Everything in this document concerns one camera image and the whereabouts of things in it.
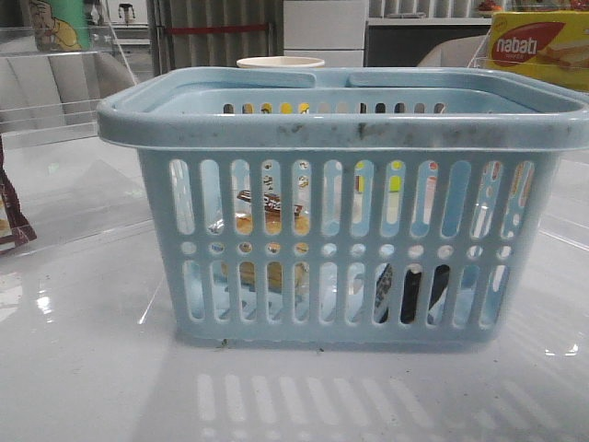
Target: glossy table surface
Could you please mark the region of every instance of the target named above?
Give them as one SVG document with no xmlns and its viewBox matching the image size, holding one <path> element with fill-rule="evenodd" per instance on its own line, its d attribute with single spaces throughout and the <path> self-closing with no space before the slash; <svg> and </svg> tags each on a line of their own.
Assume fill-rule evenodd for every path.
<svg viewBox="0 0 589 442">
<path fill-rule="evenodd" d="M 440 353 L 188 340 L 134 152 L 31 149 L 6 148 L 40 237 L 0 257 L 0 440 L 589 439 L 588 153 L 561 162 L 498 339 Z"/>
</svg>

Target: white cabinet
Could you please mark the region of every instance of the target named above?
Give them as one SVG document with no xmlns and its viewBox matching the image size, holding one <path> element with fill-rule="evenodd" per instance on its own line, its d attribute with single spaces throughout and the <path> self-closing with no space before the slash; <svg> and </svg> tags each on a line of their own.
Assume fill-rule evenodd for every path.
<svg viewBox="0 0 589 442">
<path fill-rule="evenodd" d="M 364 63 L 364 0 L 284 2 L 284 54 L 315 56 L 326 66 Z"/>
</svg>

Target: yellow box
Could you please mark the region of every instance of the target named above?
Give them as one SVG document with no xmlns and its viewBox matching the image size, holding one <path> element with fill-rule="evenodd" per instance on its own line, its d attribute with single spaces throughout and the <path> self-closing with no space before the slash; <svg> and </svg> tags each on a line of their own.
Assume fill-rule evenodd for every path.
<svg viewBox="0 0 589 442">
<path fill-rule="evenodd" d="M 493 14 L 485 66 L 589 91 L 589 12 Z"/>
</svg>

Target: basket rim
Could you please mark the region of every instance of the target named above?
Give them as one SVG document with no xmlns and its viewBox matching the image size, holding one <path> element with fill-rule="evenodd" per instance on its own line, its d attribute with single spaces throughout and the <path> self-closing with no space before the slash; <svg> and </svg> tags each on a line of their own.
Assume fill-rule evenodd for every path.
<svg viewBox="0 0 589 442">
<path fill-rule="evenodd" d="M 178 114 L 157 109 L 187 87 L 461 88 L 514 102 L 553 106 L 540 113 Z M 503 71 L 467 68 L 324 68 L 244 70 L 194 67 L 173 71 L 104 99 L 98 134 L 146 149 L 510 149 L 589 148 L 589 96 Z"/>
</svg>

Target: plastic basket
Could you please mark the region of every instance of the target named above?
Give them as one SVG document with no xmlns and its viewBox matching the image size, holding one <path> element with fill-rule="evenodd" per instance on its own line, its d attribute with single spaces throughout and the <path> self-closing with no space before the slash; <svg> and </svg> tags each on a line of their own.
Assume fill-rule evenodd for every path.
<svg viewBox="0 0 589 442">
<path fill-rule="evenodd" d="M 138 149 L 184 331 L 467 343 L 504 317 L 588 111 L 483 70 L 191 68 L 98 124 Z"/>
</svg>

